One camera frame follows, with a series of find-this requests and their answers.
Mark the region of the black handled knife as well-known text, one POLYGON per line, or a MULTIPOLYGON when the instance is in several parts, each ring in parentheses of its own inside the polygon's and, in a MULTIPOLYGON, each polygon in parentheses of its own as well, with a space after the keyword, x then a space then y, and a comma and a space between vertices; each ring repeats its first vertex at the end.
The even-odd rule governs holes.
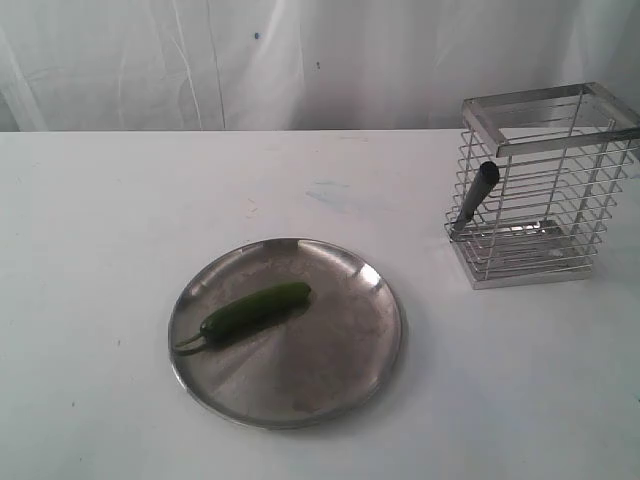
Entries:
POLYGON ((496 163, 491 160, 483 162, 463 199, 456 220, 452 223, 451 236, 456 236, 464 230, 466 225, 473 219, 480 204, 492 192, 499 181, 500 172, 496 163))

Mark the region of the green cucumber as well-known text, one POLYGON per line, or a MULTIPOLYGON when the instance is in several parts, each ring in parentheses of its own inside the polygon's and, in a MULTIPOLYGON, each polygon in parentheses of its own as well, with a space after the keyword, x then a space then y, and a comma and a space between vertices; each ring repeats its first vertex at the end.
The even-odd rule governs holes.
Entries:
POLYGON ((220 345, 306 305, 312 294, 305 282, 270 286, 226 304, 200 324, 198 332, 174 345, 180 355, 196 353, 209 345, 220 345))

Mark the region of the round stainless steel plate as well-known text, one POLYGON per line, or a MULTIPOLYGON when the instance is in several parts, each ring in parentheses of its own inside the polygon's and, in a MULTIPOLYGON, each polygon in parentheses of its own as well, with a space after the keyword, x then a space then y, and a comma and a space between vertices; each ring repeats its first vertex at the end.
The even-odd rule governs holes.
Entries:
POLYGON ((294 429, 368 401, 391 376, 403 334, 401 303, 366 260, 320 240, 274 238, 205 266, 174 305, 168 344, 178 381, 202 407, 245 425, 294 429), (311 287, 306 305, 226 343, 173 351, 220 307, 288 282, 311 287))

